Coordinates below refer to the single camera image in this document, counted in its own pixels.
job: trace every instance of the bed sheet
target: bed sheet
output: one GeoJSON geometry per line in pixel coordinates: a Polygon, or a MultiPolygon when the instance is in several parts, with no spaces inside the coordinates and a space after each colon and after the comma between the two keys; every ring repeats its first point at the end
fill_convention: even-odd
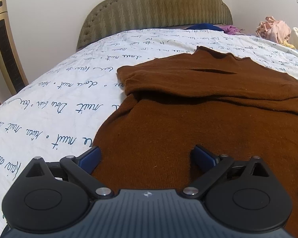
{"type": "Polygon", "coordinates": [[[250,57],[298,80],[298,52],[250,36],[145,29],[122,32],[87,46],[0,106],[0,233],[5,226],[2,198],[34,156],[58,161],[91,147],[100,125],[125,97],[117,68],[194,53],[197,46],[250,57]]]}

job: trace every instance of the pink cloth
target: pink cloth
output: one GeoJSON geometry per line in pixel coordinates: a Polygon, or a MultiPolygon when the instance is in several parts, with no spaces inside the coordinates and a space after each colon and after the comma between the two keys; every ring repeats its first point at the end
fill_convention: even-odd
{"type": "Polygon", "coordinates": [[[223,29],[224,33],[228,35],[238,35],[241,33],[241,31],[233,25],[219,26],[219,28],[223,29]]]}
{"type": "Polygon", "coordinates": [[[272,16],[266,17],[265,22],[261,21],[257,27],[256,35],[278,44],[289,39],[291,29],[282,20],[275,20],[272,16]]]}

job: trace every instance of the upholstered headboard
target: upholstered headboard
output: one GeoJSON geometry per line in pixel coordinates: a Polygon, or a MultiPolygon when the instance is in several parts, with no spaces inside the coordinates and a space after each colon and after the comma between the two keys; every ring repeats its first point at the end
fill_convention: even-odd
{"type": "Polygon", "coordinates": [[[131,29],[197,23],[232,24],[222,0],[105,0],[86,17],[77,49],[131,29]]]}

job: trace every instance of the brown garment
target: brown garment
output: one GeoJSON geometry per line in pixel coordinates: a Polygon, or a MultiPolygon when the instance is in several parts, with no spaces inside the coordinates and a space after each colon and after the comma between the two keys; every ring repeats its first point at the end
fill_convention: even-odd
{"type": "Polygon", "coordinates": [[[236,160],[259,155],[291,196],[286,230],[298,237],[296,79],[204,47],[117,72],[127,98],[96,134],[93,176],[115,191],[182,189],[197,177],[196,144],[236,160]]]}

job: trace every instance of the gray ribbed panel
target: gray ribbed panel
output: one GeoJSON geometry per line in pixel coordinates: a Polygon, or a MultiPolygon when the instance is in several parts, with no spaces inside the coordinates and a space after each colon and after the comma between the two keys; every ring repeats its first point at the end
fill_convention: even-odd
{"type": "Polygon", "coordinates": [[[279,229],[267,234],[229,230],[209,217],[202,204],[175,190],[121,190],[110,200],[97,201],[83,221],[53,234],[10,231],[5,238],[286,238],[279,229]]]}

